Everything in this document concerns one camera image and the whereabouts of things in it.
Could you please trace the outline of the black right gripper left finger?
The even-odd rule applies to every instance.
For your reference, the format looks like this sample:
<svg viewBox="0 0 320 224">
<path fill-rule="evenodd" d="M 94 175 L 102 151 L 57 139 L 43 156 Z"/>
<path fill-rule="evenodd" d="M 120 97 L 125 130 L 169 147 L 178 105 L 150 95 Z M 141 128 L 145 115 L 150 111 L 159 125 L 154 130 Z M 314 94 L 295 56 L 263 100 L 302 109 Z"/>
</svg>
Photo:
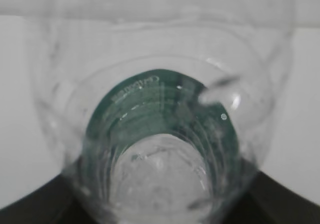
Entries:
<svg viewBox="0 0 320 224">
<path fill-rule="evenodd" d="M 88 185 L 100 178 L 100 166 L 79 159 L 34 192 L 0 209 L 2 224 L 94 224 L 76 200 L 68 180 Z"/>
</svg>

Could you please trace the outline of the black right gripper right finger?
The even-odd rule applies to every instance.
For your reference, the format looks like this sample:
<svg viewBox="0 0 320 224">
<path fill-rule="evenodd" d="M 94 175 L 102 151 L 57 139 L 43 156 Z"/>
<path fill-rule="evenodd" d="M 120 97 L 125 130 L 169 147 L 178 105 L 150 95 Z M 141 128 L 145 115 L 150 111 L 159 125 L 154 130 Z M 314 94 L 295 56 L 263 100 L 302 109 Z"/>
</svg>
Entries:
<svg viewBox="0 0 320 224">
<path fill-rule="evenodd" d="M 320 224 L 320 206 L 258 172 L 234 207 L 236 224 Z"/>
</svg>

